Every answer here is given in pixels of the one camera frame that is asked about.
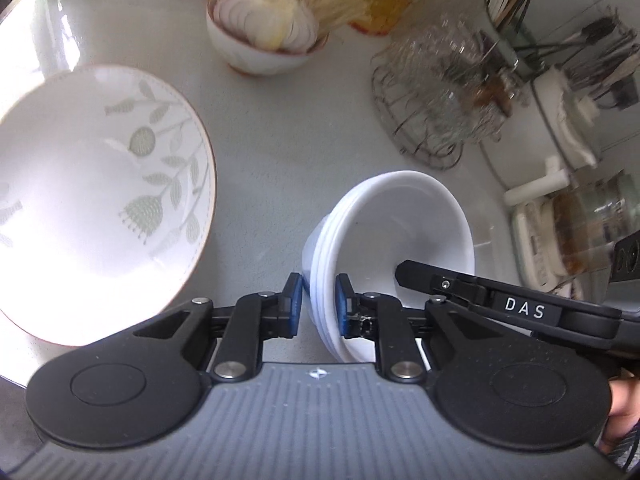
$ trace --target metal pivot screw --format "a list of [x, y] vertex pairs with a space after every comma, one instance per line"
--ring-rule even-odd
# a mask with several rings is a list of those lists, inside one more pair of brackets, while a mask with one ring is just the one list
[[238, 361], [224, 361], [216, 365], [213, 371], [224, 379], [237, 379], [246, 372], [246, 366]]
[[413, 361], [400, 361], [391, 367], [391, 373], [399, 379], [415, 379], [422, 374], [422, 367]]

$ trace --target sliced onion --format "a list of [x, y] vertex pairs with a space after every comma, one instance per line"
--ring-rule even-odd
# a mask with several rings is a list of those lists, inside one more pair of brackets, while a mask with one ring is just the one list
[[233, 36], [263, 50], [299, 54], [318, 39], [318, 20], [298, 0], [219, 0], [213, 19]]

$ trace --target bowl rim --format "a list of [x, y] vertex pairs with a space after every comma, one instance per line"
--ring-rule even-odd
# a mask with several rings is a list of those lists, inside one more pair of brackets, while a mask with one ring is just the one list
[[394, 187], [412, 186], [412, 184], [421, 184], [421, 186], [429, 186], [431, 189], [435, 189], [440, 197], [449, 204], [452, 213], [455, 214], [456, 221], [462, 222], [463, 227], [463, 232], [460, 235], [463, 239], [463, 251], [466, 253], [466, 261], [464, 262], [465, 268], [459, 269], [459, 272], [473, 274], [475, 271], [474, 244], [471, 227], [466, 220], [466, 215], [453, 193], [436, 178], [420, 171], [402, 170], [374, 176], [355, 186], [334, 207], [322, 228], [322, 232], [318, 237], [318, 242], [322, 243], [316, 244], [310, 272], [312, 283], [309, 286], [312, 301], [322, 299], [324, 300], [322, 302], [323, 305], [329, 303], [332, 305], [331, 309], [322, 309], [319, 319], [327, 339], [334, 343], [333, 346], [336, 353], [344, 362], [356, 361], [349, 346], [340, 336], [337, 314], [335, 313], [335, 267], [344, 237], [349, 227], [353, 224], [354, 217], [376, 195]]
[[316, 40], [316, 42], [311, 46], [311, 48], [309, 50], [307, 50], [306, 52], [301, 52], [299, 54], [296, 54], [296, 53], [293, 53], [293, 52], [272, 52], [271, 50], [263, 50], [261, 48], [257, 48], [255, 46], [253, 46], [252, 44], [249, 44], [249, 43], [247, 43], [247, 42], [245, 42], [243, 40], [240, 40], [239, 38], [236, 38], [233, 34], [228, 32], [218, 22], [216, 22], [216, 20], [213, 19], [214, 10], [215, 10], [216, 5], [218, 4], [218, 2], [219, 2], [219, 0], [208, 0], [207, 1], [207, 20], [211, 22], [211, 25], [216, 27], [216, 29], [218, 31], [220, 31], [220, 33], [224, 34], [226, 37], [228, 37], [234, 43], [237, 43], [238, 45], [242, 45], [245, 48], [248, 48], [250, 50], [254, 50], [254, 51], [256, 51], [256, 52], [258, 52], [260, 54], [267, 54], [268, 56], [281, 57], [281, 58], [284, 58], [284, 59], [308, 57], [308, 56], [311, 56], [312, 54], [318, 52], [319, 50], [322, 50], [324, 48], [324, 46], [326, 45], [326, 42], [329, 40], [329, 35], [326, 34], [322, 38], [318, 38]]
[[[178, 288], [178, 290], [176, 290], [173, 294], [173, 296], [171, 297], [171, 299], [169, 301], [167, 301], [165, 306], [162, 306], [161, 308], [158, 308], [158, 311], [154, 314], [154, 316], [156, 316], [157, 314], [160, 314], [163, 310], [167, 309], [180, 295], [180, 293], [184, 290], [184, 287], [186, 285], [186, 283], [191, 279], [191, 277], [193, 276], [193, 273], [195, 272], [195, 269], [198, 267], [198, 264], [200, 263], [200, 260], [202, 259], [202, 255], [204, 254], [204, 250], [207, 247], [207, 244], [209, 242], [209, 240], [212, 237], [212, 223], [213, 223], [213, 219], [216, 213], [216, 207], [218, 206], [218, 165], [216, 163], [216, 155], [215, 152], [213, 150], [213, 145], [211, 142], [211, 138], [210, 138], [210, 133], [207, 130], [207, 127], [205, 126], [204, 121], [202, 120], [202, 118], [200, 117], [200, 115], [197, 113], [197, 111], [195, 110], [195, 108], [193, 107], [193, 105], [191, 104], [191, 102], [185, 97], [185, 95], [180, 92], [172, 83], [169, 83], [167, 81], [165, 81], [164, 79], [162, 79], [160, 76], [157, 76], [151, 72], [148, 72], [147, 70], [142, 70], [141, 68], [137, 68], [137, 67], [133, 67], [133, 66], [127, 66], [121, 63], [89, 63], [86, 65], [82, 65], [82, 66], [78, 66], [75, 67], [74, 69], [68, 69], [68, 70], [60, 70], [59, 72], [53, 73], [51, 76], [47, 77], [44, 81], [40, 82], [39, 84], [37, 84], [36, 86], [34, 86], [34, 88], [30, 89], [28, 92], [25, 92], [23, 95], [20, 96], [19, 99], [17, 99], [15, 101], [15, 103], [13, 103], [9, 109], [2, 115], [0, 116], [0, 123], [2, 123], [2, 121], [4, 120], [5, 117], [7, 117], [7, 115], [13, 111], [15, 108], [18, 107], [18, 105], [20, 105], [25, 99], [29, 98], [32, 94], [35, 94], [36, 92], [40, 91], [41, 88], [43, 88], [44, 86], [55, 82], [57, 80], [63, 79], [63, 78], [67, 78], [67, 77], [73, 77], [76, 75], [79, 75], [80, 73], [85, 73], [85, 72], [92, 72], [95, 70], [99, 70], [99, 69], [116, 69], [116, 70], [126, 70], [129, 72], [135, 72], [138, 73], [140, 75], [145, 76], [146, 78], [149, 79], [153, 79], [156, 83], [165, 86], [169, 89], [169, 91], [174, 92], [175, 96], [182, 102], [182, 104], [184, 105], [184, 108], [188, 111], [190, 111], [190, 113], [193, 115], [193, 121], [196, 124], [196, 126], [198, 127], [198, 129], [201, 131], [201, 133], [204, 133], [203, 135], [203, 140], [204, 140], [204, 147], [205, 147], [205, 151], [207, 152], [207, 159], [211, 165], [211, 179], [212, 179], [212, 183], [211, 183], [211, 189], [210, 189], [210, 200], [212, 202], [210, 210], [208, 212], [207, 215], [207, 225], [209, 227], [209, 231], [206, 233], [205, 236], [203, 236], [202, 239], [202, 243], [200, 244], [200, 247], [198, 248], [198, 252], [195, 255], [195, 257], [193, 258], [193, 261], [191, 262], [189, 269], [187, 270], [187, 272], [185, 273], [185, 279], [182, 283], [182, 285], [180, 286], [180, 288]], [[25, 327], [21, 326], [20, 324], [18, 324], [17, 322], [14, 321], [14, 319], [12, 317], [10, 317], [9, 314], [7, 314], [4, 310], [2, 310], [0, 308], [0, 315], [5, 316], [14, 326], [18, 327], [18, 329], [20, 329], [22, 332], [28, 334], [29, 336], [32, 336], [33, 338], [39, 340], [39, 341], [44, 341], [45, 343], [49, 343], [52, 345], [56, 345], [56, 346], [61, 346], [61, 347], [66, 347], [66, 348], [78, 348], [79, 346], [86, 346], [87, 344], [91, 344], [91, 343], [84, 343], [82, 345], [78, 345], [78, 344], [70, 344], [70, 343], [63, 343], [63, 342], [59, 342], [59, 341], [50, 341], [49, 339], [43, 338], [42, 336], [36, 335], [33, 332], [30, 332], [30, 330], [33, 330], [32, 328], [30, 330], [27, 330]]]

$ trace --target leaf pattern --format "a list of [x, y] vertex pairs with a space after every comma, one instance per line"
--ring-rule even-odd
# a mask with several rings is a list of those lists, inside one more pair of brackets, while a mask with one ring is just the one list
[[140, 126], [131, 134], [129, 151], [137, 156], [151, 155], [156, 147], [156, 134], [148, 126]]
[[180, 228], [177, 227], [167, 233], [162, 241], [155, 247], [149, 254], [152, 258], [164, 253], [166, 250], [172, 248], [180, 241]]
[[136, 105], [136, 102], [134, 99], [132, 99], [131, 97], [128, 97], [126, 99], [124, 99], [123, 101], [120, 101], [119, 103], [116, 103], [112, 106], [105, 106], [104, 107], [104, 113], [106, 113], [107, 115], [111, 115], [111, 114], [128, 114], [130, 111], [133, 110], [133, 107]]
[[122, 215], [133, 232], [149, 237], [162, 222], [162, 201], [158, 196], [139, 196], [124, 206]]
[[165, 103], [163, 105], [160, 105], [158, 108], [156, 108], [155, 110], [153, 110], [150, 114], [149, 114], [149, 122], [151, 124], [156, 124], [159, 121], [162, 120], [162, 118], [166, 115], [167, 111], [169, 110], [169, 104]]
[[195, 157], [193, 157], [193, 159], [191, 160], [189, 173], [191, 174], [191, 183], [195, 186], [198, 183], [198, 177], [200, 173], [200, 169], [198, 168], [198, 159]]
[[198, 223], [198, 219], [193, 213], [191, 213], [189, 215], [189, 218], [187, 218], [186, 236], [187, 241], [191, 245], [196, 243], [198, 241], [198, 237], [200, 236], [200, 224]]
[[14, 241], [11, 240], [11, 238], [9, 238], [8, 236], [4, 236], [2, 233], [0, 233], [0, 244], [11, 249], [14, 246]]
[[170, 168], [180, 168], [187, 163], [187, 161], [179, 155], [164, 156], [160, 160], [162, 160]]
[[147, 83], [144, 79], [141, 79], [140, 82], [138, 83], [138, 88], [140, 88], [140, 93], [146, 97], [147, 99], [149, 99], [150, 101], [155, 101], [156, 100], [156, 96], [154, 95], [151, 86], [149, 86], [149, 83]]
[[142, 178], [152, 186], [167, 186], [171, 182], [171, 177], [165, 173], [152, 173]]
[[22, 204], [19, 200], [12, 206], [0, 209], [0, 225], [6, 224], [9, 221], [9, 218], [11, 218], [15, 212], [20, 211], [20, 209], [22, 209]]
[[180, 200], [182, 199], [182, 184], [180, 184], [180, 180], [176, 178], [171, 184], [171, 203], [174, 205], [174, 209], [178, 209], [180, 205]]
[[178, 150], [182, 147], [182, 128], [178, 128], [174, 133], [174, 136], [171, 138], [171, 142], [169, 142], [169, 151], [171, 153], [177, 153]]

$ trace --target small ceramic bowl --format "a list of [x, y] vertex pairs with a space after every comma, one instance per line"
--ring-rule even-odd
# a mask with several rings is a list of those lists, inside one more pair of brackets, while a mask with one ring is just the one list
[[309, 61], [326, 43], [326, 37], [321, 38], [306, 54], [260, 50], [233, 37], [213, 20], [216, 3], [217, 0], [209, 0], [207, 3], [209, 37], [213, 48], [229, 66], [238, 72], [250, 75], [274, 75], [290, 72]]

